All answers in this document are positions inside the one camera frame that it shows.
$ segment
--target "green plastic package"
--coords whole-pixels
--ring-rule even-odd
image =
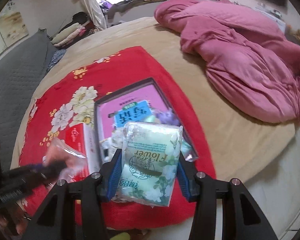
[[[123,128],[118,194],[151,206],[169,206],[176,178],[182,126],[127,122]]]

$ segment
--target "pink comforter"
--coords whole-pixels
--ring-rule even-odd
[[[209,81],[240,110],[265,122],[300,121],[300,46],[274,21],[208,0],[169,0],[154,16],[181,33],[182,51],[202,56]]]

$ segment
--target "blue patterned cloth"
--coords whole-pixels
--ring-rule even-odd
[[[57,50],[53,54],[50,64],[47,68],[47,73],[50,71],[50,69],[52,69],[52,67],[54,67],[62,59],[66,51],[67,51],[66,49],[61,49],[61,50]]]

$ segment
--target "plastic bag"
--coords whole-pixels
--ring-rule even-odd
[[[43,158],[43,165],[48,166],[54,161],[65,161],[67,168],[61,171],[58,180],[65,179],[68,183],[73,182],[74,177],[87,165],[85,156],[58,138],[52,139],[47,154]]]
[[[176,178],[182,126],[127,122],[123,129],[121,197],[169,206]]]
[[[150,115],[146,119],[143,120],[144,122],[156,122],[159,124],[168,124],[168,125],[175,125],[180,126],[180,121],[178,117],[173,113],[172,109],[169,108],[166,112],[157,112],[155,115]],[[122,133],[123,127],[116,128],[111,134],[111,137],[100,141],[101,149],[105,152],[107,150],[107,156],[104,159],[104,162],[109,162],[112,160],[114,153],[117,149],[122,149]],[[186,139],[182,138],[181,143],[181,152],[188,162],[194,162],[199,158],[195,150],[192,146],[186,141]]]

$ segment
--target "folded clothes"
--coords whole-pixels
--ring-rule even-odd
[[[78,36],[81,33],[81,36],[84,34],[86,31],[85,27],[80,26],[78,29],[76,29],[73,33],[71,33],[68,37],[66,37],[64,40],[60,41],[57,44],[54,44],[55,47],[61,47],[62,45],[70,42],[73,40],[76,36]]]
[[[82,36],[76,36],[73,40],[72,40],[72,42],[71,43],[69,43],[69,44],[64,44],[64,45],[62,45],[61,47],[59,47],[59,48],[61,48],[61,49],[67,49],[67,48],[69,48],[70,46],[72,46],[72,45],[74,45],[75,43],[77,43],[78,41],[80,41],[80,40],[82,40],[82,39],[84,39],[84,38],[86,38],[86,37],[88,37],[88,36],[90,36],[90,35],[92,35],[92,34],[94,34],[94,30],[86,30],[85,31],[85,33],[82,35]]]
[[[71,25],[75,24],[75,23],[79,23],[81,24],[82,26],[86,26],[87,22],[90,22],[91,19],[89,17],[88,14],[86,14],[85,12],[78,12],[76,14],[74,14],[72,16],[72,22],[68,23],[66,26],[64,26],[59,33],[61,33],[64,29],[70,27]]]
[[[81,25],[79,23],[74,23],[70,27],[64,29],[59,34],[57,34],[53,40],[51,41],[52,44],[57,44],[60,41],[63,41],[66,37],[68,37],[71,33],[73,33],[76,29],[78,29]]]

